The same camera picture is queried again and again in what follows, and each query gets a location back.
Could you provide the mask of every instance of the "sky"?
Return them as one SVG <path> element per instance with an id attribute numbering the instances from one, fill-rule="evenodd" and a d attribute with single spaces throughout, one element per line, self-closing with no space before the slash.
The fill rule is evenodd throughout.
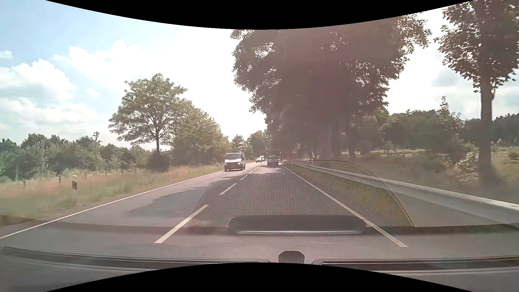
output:
<path id="1" fill-rule="evenodd" d="M 440 35 L 440 9 L 426 11 L 427 28 Z M 21 143 L 30 133 L 75 140 L 100 132 L 103 144 L 128 147 L 109 132 L 124 81 L 155 73 L 186 87 L 183 97 L 209 113 L 232 138 L 266 128 L 251 113 L 249 94 L 233 82 L 231 30 L 130 19 L 43 0 L 0 3 L 0 139 Z M 439 108 L 447 96 L 462 118 L 478 117 L 470 81 L 442 65 L 438 44 L 417 48 L 390 83 L 391 113 Z M 494 116 L 519 112 L 519 83 L 498 89 Z M 153 143 L 143 145 L 152 149 Z"/>

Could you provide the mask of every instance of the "dotted frit pattern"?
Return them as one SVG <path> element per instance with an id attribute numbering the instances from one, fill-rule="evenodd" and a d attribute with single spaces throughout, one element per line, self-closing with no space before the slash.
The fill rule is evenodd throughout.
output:
<path id="1" fill-rule="evenodd" d="M 317 163 L 331 169 L 371 175 L 345 162 Z M 255 172 L 226 177 L 210 184 L 196 209 L 203 205 L 208 207 L 193 218 L 189 226 L 225 227 L 236 216 L 354 216 L 305 180 L 378 226 L 412 226 L 394 195 L 382 188 L 383 184 L 375 187 L 290 162 L 283 162 L 268 173 Z"/>

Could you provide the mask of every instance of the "treeline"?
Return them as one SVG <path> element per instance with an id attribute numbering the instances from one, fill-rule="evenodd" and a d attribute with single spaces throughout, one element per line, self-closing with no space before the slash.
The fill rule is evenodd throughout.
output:
<path id="1" fill-rule="evenodd" d="M 99 132 L 74 141 L 29 134 L 20 145 L 4 138 L 0 142 L 0 183 L 61 176 L 72 169 L 99 174 L 131 169 L 167 171 L 171 166 L 214 164 L 228 152 L 245 152 L 253 158 L 272 151 L 267 130 L 257 131 L 247 140 L 237 135 L 229 141 L 212 117 L 179 97 L 186 88 L 175 86 L 161 74 L 126 84 L 130 89 L 109 128 L 119 141 L 131 142 L 132 147 L 102 144 Z M 149 142 L 155 142 L 157 148 L 149 151 L 139 146 Z"/>
<path id="2" fill-rule="evenodd" d="M 350 135 L 342 134 L 341 147 L 345 150 L 354 147 L 361 154 L 376 149 L 425 149 L 448 154 L 456 163 L 468 152 L 477 152 L 480 123 L 479 118 L 462 120 L 460 113 L 450 111 L 446 97 L 442 97 L 439 110 L 389 114 L 379 108 L 375 115 L 357 117 Z M 519 115 L 497 117 L 491 124 L 491 138 L 495 145 L 519 146 Z"/>

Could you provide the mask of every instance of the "guardrail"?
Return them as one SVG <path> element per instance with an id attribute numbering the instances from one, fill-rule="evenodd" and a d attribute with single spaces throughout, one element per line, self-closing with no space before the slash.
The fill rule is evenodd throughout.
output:
<path id="1" fill-rule="evenodd" d="M 421 201 L 482 217 L 496 224 L 506 224 L 519 227 L 519 205 L 517 204 L 294 161 L 283 160 L 283 162 L 373 185 L 375 187 L 389 189 L 397 195 L 412 197 Z"/>

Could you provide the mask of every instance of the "oncoming car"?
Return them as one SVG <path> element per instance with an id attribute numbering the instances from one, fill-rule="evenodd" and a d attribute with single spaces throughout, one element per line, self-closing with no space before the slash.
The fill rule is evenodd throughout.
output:
<path id="1" fill-rule="evenodd" d="M 225 171 L 229 171 L 231 169 L 245 169 L 245 153 L 226 153 L 225 154 L 225 162 L 224 162 Z"/>
<path id="2" fill-rule="evenodd" d="M 279 166 L 278 157 L 275 155 L 271 155 L 268 157 L 267 166 L 276 165 Z"/>

